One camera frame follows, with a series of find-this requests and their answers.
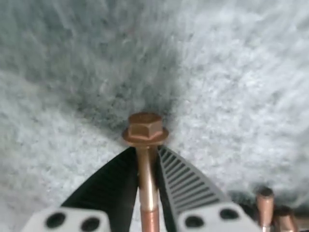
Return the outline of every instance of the fuzzy grey fabric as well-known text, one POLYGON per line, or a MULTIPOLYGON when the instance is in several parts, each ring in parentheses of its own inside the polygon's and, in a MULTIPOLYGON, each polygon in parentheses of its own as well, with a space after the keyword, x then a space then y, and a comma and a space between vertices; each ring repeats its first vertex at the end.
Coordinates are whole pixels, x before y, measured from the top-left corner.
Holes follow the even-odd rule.
MULTIPOLYGON (((125 148, 129 114, 236 200, 309 206, 309 1, 1 0, 0 231, 125 148)), ((140 231, 138 210, 131 231, 140 231)))

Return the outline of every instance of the ribbed black surface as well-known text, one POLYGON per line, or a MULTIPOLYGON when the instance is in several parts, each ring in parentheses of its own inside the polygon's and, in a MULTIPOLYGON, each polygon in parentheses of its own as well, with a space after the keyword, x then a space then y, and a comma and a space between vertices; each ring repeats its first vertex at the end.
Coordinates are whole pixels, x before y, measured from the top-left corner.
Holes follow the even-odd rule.
POLYGON ((109 216, 112 232, 128 232, 136 199, 137 158, 130 147, 86 180, 63 207, 97 209, 109 216))
POLYGON ((158 184, 168 232, 176 232, 181 212, 230 199, 184 158, 159 147, 158 184))

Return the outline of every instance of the white plastic block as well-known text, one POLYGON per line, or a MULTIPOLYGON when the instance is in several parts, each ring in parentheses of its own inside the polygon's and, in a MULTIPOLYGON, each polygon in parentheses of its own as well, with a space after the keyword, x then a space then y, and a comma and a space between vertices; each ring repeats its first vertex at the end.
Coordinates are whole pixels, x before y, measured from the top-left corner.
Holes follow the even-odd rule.
POLYGON ((75 208, 48 208, 35 213, 22 232, 111 232, 106 213, 75 208))
POLYGON ((260 232, 242 208, 230 202, 208 205, 180 214, 179 232, 260 232))

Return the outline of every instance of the copper pin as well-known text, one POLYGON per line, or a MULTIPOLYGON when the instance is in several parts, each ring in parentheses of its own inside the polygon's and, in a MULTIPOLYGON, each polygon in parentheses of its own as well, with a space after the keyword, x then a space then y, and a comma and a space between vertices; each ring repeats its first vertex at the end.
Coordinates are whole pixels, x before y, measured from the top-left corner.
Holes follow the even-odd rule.
POLYGON ((162 118, 153 113, 137 113, 129 117, 129 128, 123 139, 136 149, 139 167, 140 213, 143 232, 159 232, 158 188, 155 180, 157 146, 169 132, 162 118))
POLYGON ((309 217, 295 217, 295 220, 300 231, 309 230, 309 217))
POLYGON ((298 232, 298 226, 291 208, 283 206, 275 211, 277 232, 298 232))
POLYGON ((274 193, 272 189, 263 187, 256 196, 256 204, 259 211, 259 225, 263 232, 270 232, 274 211, 274 193))

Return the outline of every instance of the hex bolt head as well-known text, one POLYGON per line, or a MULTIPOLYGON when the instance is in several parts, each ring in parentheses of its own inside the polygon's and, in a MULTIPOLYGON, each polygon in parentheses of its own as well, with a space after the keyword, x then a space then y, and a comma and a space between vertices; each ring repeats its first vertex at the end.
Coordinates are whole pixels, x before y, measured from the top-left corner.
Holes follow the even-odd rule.
POLYGON ((162 126, 162 117, 154 113, 136 113, 129 117, 123 139, 132 146, 160 145, 169 132, 162 126))
POLYGON ((129 136, 151 140, 163 133, 162 118, 152 113, 137 113, 129 117, 129 136))

